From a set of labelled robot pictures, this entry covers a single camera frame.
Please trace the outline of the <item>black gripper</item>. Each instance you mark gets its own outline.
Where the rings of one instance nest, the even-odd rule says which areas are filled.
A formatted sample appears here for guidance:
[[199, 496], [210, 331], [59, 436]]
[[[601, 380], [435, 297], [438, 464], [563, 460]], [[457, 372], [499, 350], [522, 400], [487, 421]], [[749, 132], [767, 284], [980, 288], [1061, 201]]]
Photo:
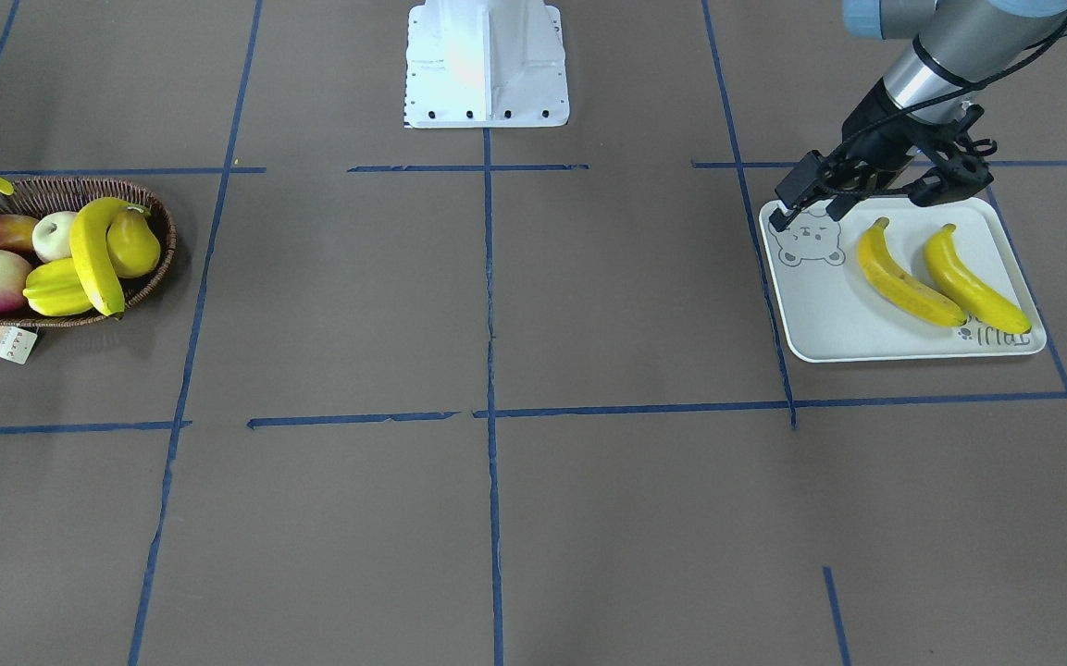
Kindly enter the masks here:
[[824, 216], [841, 222], [853, 210], [853, 192], [883, 190], [904, 172], [915, 150], [915, 138], [942, 140], [943, 125], [926, 122], [918, 114], [891, 118], [867, 130], [880, 118], [899, 110], [883, 80], [877, 80], [842, 125], [837, 155], [805, 153], [786, 177], [775, 186], [778, 207], [767, 217], [774, 231], [791, 227], [800, 216]]

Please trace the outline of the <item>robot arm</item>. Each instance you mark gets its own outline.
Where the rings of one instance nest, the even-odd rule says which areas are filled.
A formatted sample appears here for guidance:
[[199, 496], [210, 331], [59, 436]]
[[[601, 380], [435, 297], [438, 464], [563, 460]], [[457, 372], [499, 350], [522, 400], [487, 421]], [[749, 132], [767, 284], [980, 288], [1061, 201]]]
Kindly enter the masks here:
[[840, 220], [880, 195], [930, 207], [985, 189], [996, 141], [970, 134], [983, 115], [974, 97], [1066, 37], [1067, 1], [846, 1], [843, 20], [909, 46], [842, 123], [837, 147], [807, 153], [775, 186], [774, 231], [818, 202]]

